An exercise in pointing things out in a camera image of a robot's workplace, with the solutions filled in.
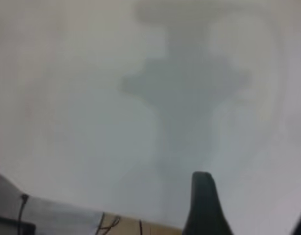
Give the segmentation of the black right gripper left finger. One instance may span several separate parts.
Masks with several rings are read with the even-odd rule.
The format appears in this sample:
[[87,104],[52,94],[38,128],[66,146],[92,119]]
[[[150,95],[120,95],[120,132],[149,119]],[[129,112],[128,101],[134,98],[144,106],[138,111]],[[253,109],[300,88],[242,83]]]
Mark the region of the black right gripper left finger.
[[215,181],[208,172],[192,174],[190,208],[183,235],[232,235]]

